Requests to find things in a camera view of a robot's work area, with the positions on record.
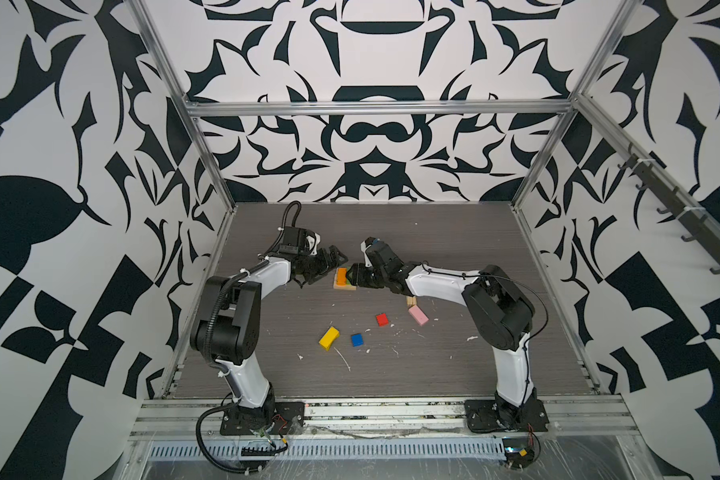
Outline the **orange wood block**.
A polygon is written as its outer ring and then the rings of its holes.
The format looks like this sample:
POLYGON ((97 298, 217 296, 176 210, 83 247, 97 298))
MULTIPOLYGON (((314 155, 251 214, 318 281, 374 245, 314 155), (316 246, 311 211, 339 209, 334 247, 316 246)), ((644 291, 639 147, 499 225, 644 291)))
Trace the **orange wood block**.
POLYGON ((338 268, 336 270, 334 284, 339 287, 345 287, 348 285, 346 268, 338 268))

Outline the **yellow arch wood block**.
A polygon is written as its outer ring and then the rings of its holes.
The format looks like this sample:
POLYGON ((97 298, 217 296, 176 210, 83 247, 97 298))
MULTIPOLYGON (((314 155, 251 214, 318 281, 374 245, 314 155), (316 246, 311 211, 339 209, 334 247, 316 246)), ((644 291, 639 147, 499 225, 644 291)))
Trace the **yellow arch wood block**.
POLYGON ((334 344, 334 342, 339 338, 340 331, 330 326, 327 331, 322 335, 320 338, 318 344, 326 351, 329 351, 334 344))

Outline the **pink wood block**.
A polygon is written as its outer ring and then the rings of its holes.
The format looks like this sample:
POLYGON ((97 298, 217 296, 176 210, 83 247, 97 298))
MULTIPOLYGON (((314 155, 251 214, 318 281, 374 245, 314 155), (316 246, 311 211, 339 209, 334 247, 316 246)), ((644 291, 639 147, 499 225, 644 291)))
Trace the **pink wood block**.
POLYGON ((408 313, 420 326, 425 325, 429 321, 429 317, 417 305, 409 307, 408 313))

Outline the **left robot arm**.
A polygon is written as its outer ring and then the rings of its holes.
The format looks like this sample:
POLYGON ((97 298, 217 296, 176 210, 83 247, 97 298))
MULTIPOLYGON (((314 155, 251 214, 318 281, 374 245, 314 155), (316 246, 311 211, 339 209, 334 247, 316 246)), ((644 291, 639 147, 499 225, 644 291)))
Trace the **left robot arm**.
POLYGON ((346 262, 337 247, 322 247, 316 232, 286 226, 254 266, 206 281, 190 347, 227 382, 236 407, 265 418, 274 415, 273 387, 256 358, 266 296, 291 281, 313 284, 346 262))

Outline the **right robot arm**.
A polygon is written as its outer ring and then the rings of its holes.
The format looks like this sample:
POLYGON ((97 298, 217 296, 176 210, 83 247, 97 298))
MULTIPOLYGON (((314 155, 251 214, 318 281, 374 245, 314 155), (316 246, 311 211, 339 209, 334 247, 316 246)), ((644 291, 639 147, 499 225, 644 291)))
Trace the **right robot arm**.
POLYGON ((492 348, 497 373, 491 402, 468 401, 468 428, 477 433, 546 428, 547 414, 531 378, 532 289, 511 280, 500 267, 459 271, 426 262, 405 262, 380 239, 361 244, 364 261, 346 274, 355 287, 388 289, 407 297, 431 297, 464 306, 479 336, 492 348))

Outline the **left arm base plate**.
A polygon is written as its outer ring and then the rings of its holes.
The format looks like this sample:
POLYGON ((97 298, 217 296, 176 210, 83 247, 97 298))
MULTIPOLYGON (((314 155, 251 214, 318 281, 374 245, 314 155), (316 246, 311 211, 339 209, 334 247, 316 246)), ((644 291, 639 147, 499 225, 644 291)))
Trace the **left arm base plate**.
POLYGON ((220 434, 242 436, 266 432, 270 435, 287 435, 303 427, 304 417, 303 402, 276 401, 259 408, 234 405, 223 414, 220 434))

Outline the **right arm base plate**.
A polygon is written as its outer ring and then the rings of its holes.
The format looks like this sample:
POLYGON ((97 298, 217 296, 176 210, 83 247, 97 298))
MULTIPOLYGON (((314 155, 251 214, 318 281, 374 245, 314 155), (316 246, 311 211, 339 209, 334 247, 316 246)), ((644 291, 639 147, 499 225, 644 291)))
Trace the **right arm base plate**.
POLYGON ((502 398, 466 400, 467 428, 478 434, 494 432, 547 432, 549 418, 542 401, 531 397, 517 407, 502 398))

